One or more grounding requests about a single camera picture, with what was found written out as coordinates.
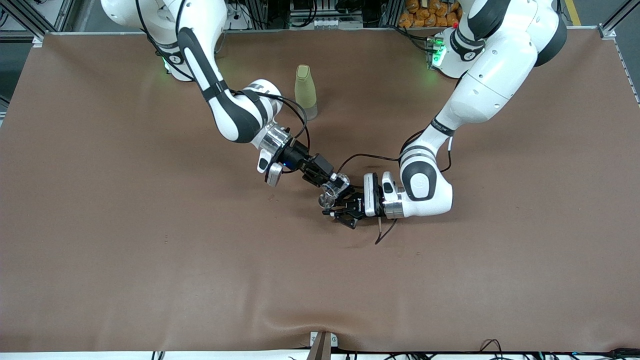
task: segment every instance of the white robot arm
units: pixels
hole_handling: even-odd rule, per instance
[[[230,141],[252,143],[259,151],[257,170],[275,186],[284,166],[323,189],[323,213],[355,228],[366,217],[402,218],[442,214],[451,209],[452,186],[436,164],[436,154],[464,124],[492,118],[520,88],[534,66],[551,60],[566,40],[566,26],[552,0],[460,0],[460,26],[436,36],[441,51],[431,64],[460,78],[451,98],[429,126],[405,144],[400,155],[401,186],[390,172],[364,176],[359,192],[275,122],[280,92],[256,80],[233,92],[214,58],[227,19],[224,0],[101,0],[108,16],[149,35],[179,80],[195,80],[211,108],[220,133]]]
[[[553,58],[566,40],[566,26],[551,0],[461,3],[469,13],[458,29],[439,34],[444,51],[434,66],[445,75],[462,78],[429,126],[401,150],[402,186],[390,172],[383,174],[382,186],[371,180],[374,174],[365,175],[367,216],[403,218],[449,211],[453,190],[436,165],[439,148],[460,126],[491,119],[531,69]]]

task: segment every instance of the metal bracket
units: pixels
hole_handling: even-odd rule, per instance
[[[335,340],[335,346],[338,346],[338,337],[329,332],[312,332],[311,333],[311,350],[307,356],[307,360],[331,360],[331,347]]]
[[[616,37],[615,29],[634,9],[640,4],[640,0],[624,0],[619,8],[602,24],[598,25],[602,40],[611,40]]]
[[[600,33],[600,38],[602,38],[602,40],[614,40],[616,38],[616,31],[606,31],[602,24],[598,24],[598,32]]]

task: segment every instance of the brown table cover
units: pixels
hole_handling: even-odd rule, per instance
[[[299,173],[264,184],[144,36],[47,36],[0,129],[0,350],[292,348],[317,330],[351,350],[640,347],[640,111],[613,42],[568,38],[456,132],[453,210],[374,246],[376,222],[327,220]],[[229,35],[219,59],[232,88],[289,96],[301,63],[311,148],[335,166],[397,155],[456,82],[393,31]],[[346,167],[372,170],[397,164]]]

